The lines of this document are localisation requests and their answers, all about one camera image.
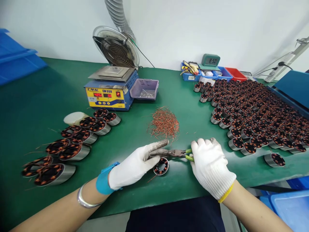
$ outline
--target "hand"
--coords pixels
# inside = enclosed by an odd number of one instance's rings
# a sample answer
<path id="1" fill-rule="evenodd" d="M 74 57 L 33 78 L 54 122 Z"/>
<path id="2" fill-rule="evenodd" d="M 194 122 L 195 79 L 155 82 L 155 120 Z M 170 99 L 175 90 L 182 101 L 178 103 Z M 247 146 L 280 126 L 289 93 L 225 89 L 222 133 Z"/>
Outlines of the hand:
<path id="1" fill-rule="evenodd" d="M 195 177 L 204 189 L 222 202 L 230 192 L 236 174 L 226 167 L 228 161 L 221 145 L 215 138 L 198 139 L 191 143 L 191 149 L 194 156 L 191 166 Z"/>
<path id="2" fill-rule="evenodd" d="M 168 140 L 162 140 L 137 148 L 123 162 L 110 171 L 109 187 L 113 190 L 118 190 L 123 186 L 134 184 L 140 180 L 160 160 L 160 156 L 154 156 L 149 159 L 149 153 L 167 144 Z"/>

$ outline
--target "dark clothing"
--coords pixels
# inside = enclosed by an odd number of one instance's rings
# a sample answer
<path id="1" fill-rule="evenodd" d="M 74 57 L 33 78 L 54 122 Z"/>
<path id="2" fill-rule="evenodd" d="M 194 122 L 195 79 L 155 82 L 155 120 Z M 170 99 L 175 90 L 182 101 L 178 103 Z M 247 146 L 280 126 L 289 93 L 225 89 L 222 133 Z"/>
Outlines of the dark clothing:
<path id="1" fill-rule="evenodd" d="M 134 210 L 126 232 L 225 232 L 220 204 L 212 196 Z"/>

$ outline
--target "flexible duct hose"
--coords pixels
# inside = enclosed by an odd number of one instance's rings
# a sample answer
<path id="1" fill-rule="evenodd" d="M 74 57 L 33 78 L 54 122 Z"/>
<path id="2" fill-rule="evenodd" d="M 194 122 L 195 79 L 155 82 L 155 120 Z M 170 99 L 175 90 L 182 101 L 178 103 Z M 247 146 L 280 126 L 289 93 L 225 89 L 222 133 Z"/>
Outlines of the flexible duct hose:
<path id="1" fill-rule="evenodd" d="M 110 17 L 112 18 L 114 24 L 120 32 L 124 32 L 135 41 L 135 36 L 133 31 L 128 25 L 125 17 L 125 12 L 123 10 L 122 0 L 105 0 L 107 10 Z"/>

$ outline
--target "yellow control panel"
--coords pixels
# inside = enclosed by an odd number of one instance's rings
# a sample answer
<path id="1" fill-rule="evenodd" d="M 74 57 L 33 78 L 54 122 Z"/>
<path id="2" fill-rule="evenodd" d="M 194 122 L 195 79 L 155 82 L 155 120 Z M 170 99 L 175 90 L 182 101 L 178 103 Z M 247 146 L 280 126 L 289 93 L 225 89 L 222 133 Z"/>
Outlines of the yellow control panel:
<path id="1" fill-rule="evenodd" d="M 122 89 L 103 89 L 85 87 L 91 107 L 125 108 L 125 96 Z"/>

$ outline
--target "blue anti-static wrist strap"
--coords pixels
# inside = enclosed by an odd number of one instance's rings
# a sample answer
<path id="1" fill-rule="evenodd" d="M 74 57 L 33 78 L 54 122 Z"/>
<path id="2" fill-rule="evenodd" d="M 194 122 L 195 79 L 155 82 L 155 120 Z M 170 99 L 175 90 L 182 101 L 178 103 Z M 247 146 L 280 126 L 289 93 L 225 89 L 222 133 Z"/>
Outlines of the blue anti-static wrist strap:
<path id="1" fill-rule="evenodd" d="M 108 174 L 109 172 L 117 165 L 119 165 L 119 162 L 113 163 L 111 166 L 102 169 L 100 175 L 97 178 L 96 182 L 96 188 L 99 193 L 104 195 L 112 194 L 115 190 L 111 189 L 108 184 Z"/>

